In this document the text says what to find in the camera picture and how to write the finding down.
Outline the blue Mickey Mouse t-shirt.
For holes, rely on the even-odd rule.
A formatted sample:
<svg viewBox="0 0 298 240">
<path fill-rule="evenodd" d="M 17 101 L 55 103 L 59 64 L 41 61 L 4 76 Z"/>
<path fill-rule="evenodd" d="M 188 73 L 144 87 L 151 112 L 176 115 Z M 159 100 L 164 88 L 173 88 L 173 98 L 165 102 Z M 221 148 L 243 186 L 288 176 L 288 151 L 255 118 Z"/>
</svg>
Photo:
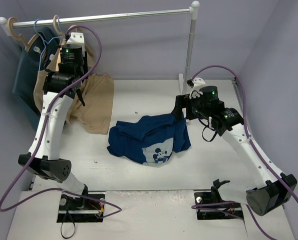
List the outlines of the blue Mickey Mouse t-shirt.
<svg viewBox="0 0 298 240">
<path fill-rule="evenodd" d="M 170 113 L 146 115 L 138 122 L 117 121 L 109 130 L 108 144 L 111 155 L 150 167 L 160 167 L 173 153 L 191 147 L 186 120 Z"/>
</svg>

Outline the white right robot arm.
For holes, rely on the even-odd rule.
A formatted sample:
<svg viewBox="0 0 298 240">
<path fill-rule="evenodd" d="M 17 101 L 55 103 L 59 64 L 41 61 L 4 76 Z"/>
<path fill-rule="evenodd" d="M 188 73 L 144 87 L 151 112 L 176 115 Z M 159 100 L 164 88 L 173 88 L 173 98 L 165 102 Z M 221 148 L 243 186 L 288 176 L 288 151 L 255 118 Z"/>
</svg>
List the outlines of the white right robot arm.
<svg viewBox="0 0 298 240">
<path fill-rule="evenodd" d="M 237 186 L 229 180 L 217 179 L 211 187 L 211 202 L 216 206 L 225 202 L 246 204 L 263 216 L 289 201 L 291 194 L 286 188 L 295 189 L 296 178 L 286 175 L 261 148 L 254 149 L 258 144 L 247 135 L 239 111 L 225 107 L 218 98 L 218 88 L 206 85 L 202 78 L 189 80 L 188 85 L 192 88 L 189 94 L 176 96 L 173 116 L 180 120 L 185 109 L 187 120 L 206 120 L 204 127 L 213 130 L 233 148 L 254 181 L 251 186 Z"/>
</svg>

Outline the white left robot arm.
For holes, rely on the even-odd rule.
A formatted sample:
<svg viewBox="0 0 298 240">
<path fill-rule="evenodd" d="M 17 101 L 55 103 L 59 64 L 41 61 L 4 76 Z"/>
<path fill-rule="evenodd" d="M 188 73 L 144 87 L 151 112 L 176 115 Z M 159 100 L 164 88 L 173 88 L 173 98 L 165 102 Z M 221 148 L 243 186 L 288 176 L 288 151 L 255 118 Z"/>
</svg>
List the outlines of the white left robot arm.
<svg viewBox="0 0 298 240">
<path fill-rule="evenodd" d="M 88 70 L 84 35 L 70 34 L 59 53 L 58 71 L 47 72 L 43 84 L 43 105 L 34 142 L 27 154 L 19 156 L 18 163 L 44 180 L 53 180 L 59 188 L 74 193 L 71 205 L 78 210 L 87 207 L 86 186 L 72 174 L 69 160 L 60 158 L 60 139 L 69 108 L 74 97 L 80 95 L 78 83 Z"/>
</svg>

